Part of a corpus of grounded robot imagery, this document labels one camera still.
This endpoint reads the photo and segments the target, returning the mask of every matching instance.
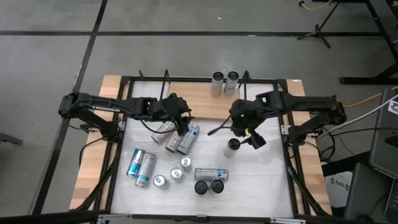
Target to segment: yellow cable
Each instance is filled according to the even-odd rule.
[[[318,9],[320,9],[320,8],[323,8],[323,7],[325,7],[325,6],[327,6],[329,3],[331,3],[332,2],[332,0],[329,0],[328,2],[326,2],[326,3],[324,3],[323,5],[321,5],[321,6],[319,6],[319,7],[316,7],[316,8],[314,8],[314,9],[311,9],[311,8],[309,8],[309,7],[307,7],[307,6],[305,6],[305,4],[302,4],[301,6],[303,6],[306,10],[318,10]]]
[[[391,90],[396,90],[397,88],[398,88],[398,86],[395,86],[395,87],[392,88]],[[361,103],[365,103],[365,102],[367,102],[367,101],[369,101],[369,100],[371,100],[371,99],[374,99],[374,98],[376,98],[376,97],[379,97],[379,96],[381,96],[381,93],[376,94],[376,95],[374,95],[374,96],[371,96],[371,97],[369,97],[369,98],[366,98],[365,100],[359,101],[359,102],[354,103],[354,104],[352,104],[352,105],[343,105],[343,106],[344,106],[345,108],[351,108],[351,107],[358,106],[358,105],[360,105]]]

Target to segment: can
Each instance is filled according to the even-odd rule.
[[[192,160],[188,156],[183,156],[181,158],[181,166],[185,172],[189,172],[192,170]]]
[[[220,96],[223,90],[224,75],[221,72],[216,72],[213,74],[211,79],[211,94],[213,96]]]
[[[203,195],[203,194],[205,194],[206,192],[207,192],[207,189],[208,189],[208,186],[207,186],[207,184],[206,184],[206,182],[204,182],[204,181],[198,181],[196,184],[195,184],[195,191],[198,193],[198,194],[200,194],[200,195]]]
[[[174,132],[170,140],[166,144],[166,149],[169,150],[170,152],[175,152],[177,151],[178,145],[180,144],[182,138],[184,136],[179,136],[178,132]]]
[[[143,149],[136,149],[132,154],[131,162],[127,174],[129,177],[137,177],[139,167],[141,166],[142,157],[145,153]]]
[[[184,172],[182,172],[182,170],[180,168],[178,168],[178,167],[174,167],[170,171],[170,175],[178,183],[181,183],[184,180],[184,178],[185,178]]]
[[[200,128],[197,125],[191,124],[189,126],[188,133],[184,135],[184,138],[182,138],[180,144],[178,145],[177,152],[183,154],[184,156],[187,155],[193,145],[193,142],[198,137],[199,131]]]
[[[171,131],[175,128],[175,125],[173,124],[173,122],[168,121],[165,122],[164,124],[161,125],[160,128],[158,128],[156,131],[158,132],[165,132],[165,131]],[[167,136],[169,136],[171,133],[153,133],[151,138],[157,143],[160,144],[162,143],[162,141],[164,141],[164,139],[166,139]]]
[[[236,84],[238,83],[239,75],[236,72],[229,72],[225,87],[224,87],[224,94],[227,96],[231,96],[235,92]]]
[[[228,141],[227,146],[224,148],[224,156],[231,158],[235,155],[235,152],[241,147],[239,140],[232,138]]]
[[[220,180],[213,180],[210,187],[214,193],[221,193],[224,190],[224,183]]]
[[[159,188],[159,189],[166,190],[166,189],[168,189],[170,183],[169,183],[169,181],[166,179],[165,176],[163,176],[163,175],[156,175],[156,176],[154,177],[154,185],[155,185],[157,188]]]
[[[136,179],[136,186],[147,187],[149,183],[150,176],[154,171],[156,163],[156,156],[152,153],[145,153],[142,158],[141,168],[138,171],[138,176]]]
[[[213,168],[196,168],[195,180],[212,181],[212,180],[228,180],[227,169],[213,169]]]

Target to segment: gray floor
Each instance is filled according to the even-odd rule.
[[[92,30],[100,0],[0,1],[0,30]],[[384,1],[374,6],[386,29],[395,20]],[[100,30],[312,31],[330,8],[306,11],[294,0],[194,1],[109,0]],[[325,31],[376,31],[365,5],[340,4]],[[98,94],[103,75],[209,77],[215,71],[249,70],[254,78],[302,79],[307,95],[334,95],[347,104],[384,86],[342,86],[338,77],[371,77],[392,56],[378,38],[294,37],[98,37],[82,92]],[[0,36],[0,131],[22,138],[22,146],[0,144],[0,216],[29,212],[60,118],[57,109],[75,82],[88,37]],[[355,118],[378,100],[346,110]],[[374,116],[346,129],[374,126]],[[369,148],[372,132],[344,135],[355,153]],[[66,211],[86,134],[70,130],[44,212]],[[321,149],[330,142],[319,141]],[[338,142],[333,159],[350,156]]]

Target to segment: wooden board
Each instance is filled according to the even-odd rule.
[[[101,90],[99,95],[105,97],[116,98],[119,91],[121,76],[119,75],[106,75],[104,76],[103,83],[101,86]],[[287,80],[287,85],[289,89],[289,93],[295,96],[304,96],[304,89],[301,80]],[[169,93],[177,92],[178,90],[182,90],[185,93],[190,93],[189,88],[185,86],[176,86],[173,87],[173,83],[170,85],[172,90],[169,89]],[[226,114],[220,118],[228,117],[229,113],[226,110]],[[112,119],[112,113],[104,112],[104,111],[96,111],[96,114],[103,117],[106,120]],[[302,124],[310,119],[310,115],[308,112],[293,112],[293,118],[295,124]],[[98,132],[90,133],[88,135],[87,142],[93,141],[95,139],[100,138],[100,134]],[[306,141],[316,144],[313,138],[307,138]],[[88,146],[85,149],[85,153],[83,155],[83,159],[81,162],[81,167],[79,170],[78,178],[76,180],[75,191],[72,196],[72,201],[70,204],[70,208],[76,208],[79,206],[84,199],[90,194],[95,185],[97,184],[101,166],[104,159],[104,153],[106,148],[106,142],[99,141],[92,146]],[[328,194],[326,192],[326,185],[323,180],[322,167],[320,165],[320,159],[318,156],[318,151],[313,146],[303,145],[300,146],[300,155],[303,165],[303,172],[305,183],[314,196],[315,200],[321,205],[321,207],[328,213],[331,214],[331,208],[329,203]],[[107,186],[104,189],[103,196],[101,199],[100,208],[104,208],[104,202],[106,200],[107,194]],[[296,196],[297,196],[297,205],[299,213],[303,214],[303,204],[300,190],[297,186],[295,186]]]
[[[232,103],[239,99],[238,90],[232,96],[225,96],[222,93],[217,97],[212,96],[210,83],[171,83],[170,93],[176,93],[178,97],[182,97],[192,109],[191,115],[197,118],[226,119]]]

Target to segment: wooden table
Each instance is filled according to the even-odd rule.
[[[105,75],[99,96],[117,98],[119,86],[120,86],[120,75]],[[290,94],[295,96],[305,96],[303,84],[301,80],[287,80],[287,87]],[[127,97],[127,88],[124,90],[122,99]],[[112,120],[113,113],[105,111],[95,111],[98,116],[101,116],[107,121]],[[310,119],[308,112],[295,111],[293,112],[293,119],[296,125],[300,125]],[[287,124],[287,117],[284,116],[285,123]],[[91,132],[88,135],[87,142],[94,141],[101,137],[99,132]],[[314,138],[308,137],[307,142],[316,144]],[[90,194],[95,185],[98,183],[101,173],[101,167],[104,160],[106,141],[98,141],[88,147],[86,147],[81,162],[78,178],[76,180],[75,190],[70,203],[70,208],[76,208],[79,206],[84,199]],[[321,205],[321,207],[331,214],[331,208],[329,203],[328,194],[326,192],[325,181],[323,180],[322,167],[318,156],[318,150],[308,144],[300,146],[300,156],[302,161],[302,169],[305,178],[305,184],[315,200]],[[99,208],[105,208],[105,201],[108,194],[108,183],[105,185],[103,194],[101,197]],[[300,214],[304,214],[302,197],[300,190],[295,186],[297,206]]]

